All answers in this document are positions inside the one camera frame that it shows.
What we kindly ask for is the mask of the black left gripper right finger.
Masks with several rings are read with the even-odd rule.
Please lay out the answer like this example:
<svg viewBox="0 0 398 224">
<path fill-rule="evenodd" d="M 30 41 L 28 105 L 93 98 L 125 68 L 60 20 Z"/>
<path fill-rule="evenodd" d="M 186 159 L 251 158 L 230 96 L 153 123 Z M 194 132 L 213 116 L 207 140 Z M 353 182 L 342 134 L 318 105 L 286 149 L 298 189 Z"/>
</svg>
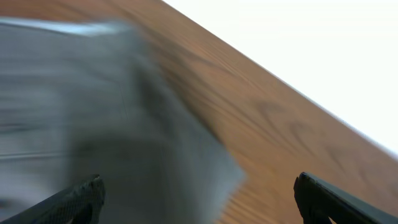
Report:
<svg viewBox="0 0 398 224">
<path fill-rule="evenodd" d="M 294 198 L 304 224 L 397 224 L 397 217 L 306 172 L 295 180 Z"/>
</svg>

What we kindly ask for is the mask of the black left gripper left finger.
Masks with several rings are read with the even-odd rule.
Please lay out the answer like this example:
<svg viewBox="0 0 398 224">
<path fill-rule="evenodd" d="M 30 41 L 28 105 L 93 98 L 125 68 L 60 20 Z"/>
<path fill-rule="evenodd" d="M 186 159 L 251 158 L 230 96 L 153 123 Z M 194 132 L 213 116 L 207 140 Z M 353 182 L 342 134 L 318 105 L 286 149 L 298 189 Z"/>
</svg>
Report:
<svg viewBox="0 0 398 224">
<path fill-rule="evenodd" d="M 104 198 L 102 178 L 91 175 L 1 224 L 98 224 Z"/>
</svg>

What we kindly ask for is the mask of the grey shorts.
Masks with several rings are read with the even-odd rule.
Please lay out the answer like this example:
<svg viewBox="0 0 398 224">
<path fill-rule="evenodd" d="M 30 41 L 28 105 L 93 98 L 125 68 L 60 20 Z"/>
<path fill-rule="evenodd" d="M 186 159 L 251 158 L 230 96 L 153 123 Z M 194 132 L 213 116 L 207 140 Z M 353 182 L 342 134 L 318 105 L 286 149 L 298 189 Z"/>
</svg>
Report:
<svg viewBox="0 0 398 224">
<path fill-rule="evenodd" d="M 132 26 L 1 18 L 1 218 L 91 174 L 101 223 L 213 223 L 244 174 Z"/>
</svg>

